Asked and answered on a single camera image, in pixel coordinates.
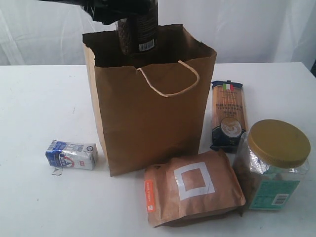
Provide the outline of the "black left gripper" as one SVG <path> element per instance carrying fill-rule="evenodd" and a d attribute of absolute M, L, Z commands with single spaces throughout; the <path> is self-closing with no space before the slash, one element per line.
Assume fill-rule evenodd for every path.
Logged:
<path fill-rule="evenodd" d="M 109 9 L 101 0 L 43 0 L 45 2 L 56 2 L 69 5 L 80 6 L 93 21 L 101 22 L 104 25 L 110 25 L 121 19 L 128 18 L 128 15 L 123 12 Z"/>

